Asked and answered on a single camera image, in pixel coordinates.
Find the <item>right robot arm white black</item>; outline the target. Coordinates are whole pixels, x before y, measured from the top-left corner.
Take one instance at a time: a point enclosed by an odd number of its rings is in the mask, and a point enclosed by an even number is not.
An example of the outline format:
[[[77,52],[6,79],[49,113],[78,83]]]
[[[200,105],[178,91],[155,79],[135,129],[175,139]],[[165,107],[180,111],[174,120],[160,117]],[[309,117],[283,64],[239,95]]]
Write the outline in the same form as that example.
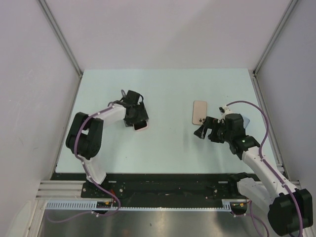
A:
[[[246,134],[243,117],[230,113],[222,119],[206,117],[194,132],[200,139],[214,143],[228,143],[232,154],[248,165],[262,182],[256,182],[246,174],[228,185],[233,198],[242,195],[251,199],[266,214],[276,234],[284,236],[313,225],[313,200],[307,189],[298,189],[260,153],[260,144]]]

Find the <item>gold pink smartphone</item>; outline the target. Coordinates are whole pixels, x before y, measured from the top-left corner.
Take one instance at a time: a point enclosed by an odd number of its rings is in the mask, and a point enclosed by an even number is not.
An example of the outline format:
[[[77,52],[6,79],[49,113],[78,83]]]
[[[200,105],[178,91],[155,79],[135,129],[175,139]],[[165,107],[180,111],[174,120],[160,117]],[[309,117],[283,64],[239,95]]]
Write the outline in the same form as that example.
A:
[[[207,102],[195,100],[193,103],[192,123],[202,125],[207,116]]]

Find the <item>phone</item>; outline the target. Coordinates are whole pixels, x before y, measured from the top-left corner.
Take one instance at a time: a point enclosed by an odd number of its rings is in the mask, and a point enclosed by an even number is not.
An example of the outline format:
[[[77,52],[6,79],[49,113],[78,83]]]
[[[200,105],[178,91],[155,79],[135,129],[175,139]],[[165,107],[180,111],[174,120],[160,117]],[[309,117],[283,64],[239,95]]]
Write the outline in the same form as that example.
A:
[[[243,118],[243,127],[246,129],[250,123],[250,119],[247,118],[246,116],[242,116]]]
[[[148,127],[148,122],[145,120],[133,124],[133,128],[135,131],[141,131],[141,130],[146,129],[147,127]]]

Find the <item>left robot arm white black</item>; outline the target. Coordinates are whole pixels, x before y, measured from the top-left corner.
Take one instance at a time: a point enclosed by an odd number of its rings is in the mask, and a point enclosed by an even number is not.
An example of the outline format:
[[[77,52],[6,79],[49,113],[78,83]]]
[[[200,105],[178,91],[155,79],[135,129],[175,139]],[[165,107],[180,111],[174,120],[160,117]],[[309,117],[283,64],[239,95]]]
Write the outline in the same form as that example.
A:
[[[78,112],[66,138],[66,147],[80,160],[92,192],[102,198],[108,194],[109,185],[104,182],[106,172],[97,161],[105,126],[123,121],[126,127],[140,131],[148,127],[149,116],[143,95],[129,90],[121,91],[122,98],[109,102],[107,107],[91,115]]]

